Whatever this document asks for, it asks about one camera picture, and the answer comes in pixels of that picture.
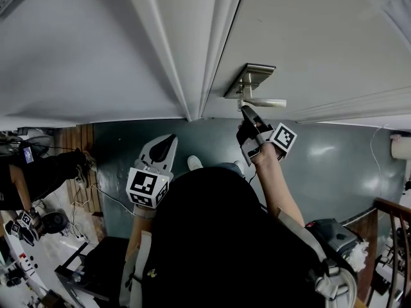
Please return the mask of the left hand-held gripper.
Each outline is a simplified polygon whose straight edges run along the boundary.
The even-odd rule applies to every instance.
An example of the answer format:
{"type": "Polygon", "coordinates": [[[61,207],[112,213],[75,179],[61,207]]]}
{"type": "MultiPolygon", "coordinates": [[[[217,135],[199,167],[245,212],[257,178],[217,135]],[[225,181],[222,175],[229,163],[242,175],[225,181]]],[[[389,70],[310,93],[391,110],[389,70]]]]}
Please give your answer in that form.
{"type": "Polygon", "coordinates": [[[143,146],[128,174],[126,193],[132,203],[149,209],[158,207],[173,180],[171,169],[177,145],[177,136],[168,134],[143,146]]]}

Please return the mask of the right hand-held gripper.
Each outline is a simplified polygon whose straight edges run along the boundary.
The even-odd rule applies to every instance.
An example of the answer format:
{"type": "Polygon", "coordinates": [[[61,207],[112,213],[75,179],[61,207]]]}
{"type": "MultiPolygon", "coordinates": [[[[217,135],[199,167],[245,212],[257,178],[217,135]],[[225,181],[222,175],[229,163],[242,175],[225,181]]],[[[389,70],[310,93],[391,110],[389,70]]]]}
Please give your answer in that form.
{"type": "Polygon", "coordinates": [[[283,123],[279,123],[277,128],[266,124],[248,105],[242,106],[241,113],[243,123],[238,129],[236,138],[247,165],[251,166],[252,159],[261,153],[261,147],[265,143],[271,143],[275,147],[278,161],[286,158],[297,134],[283,123]]]}

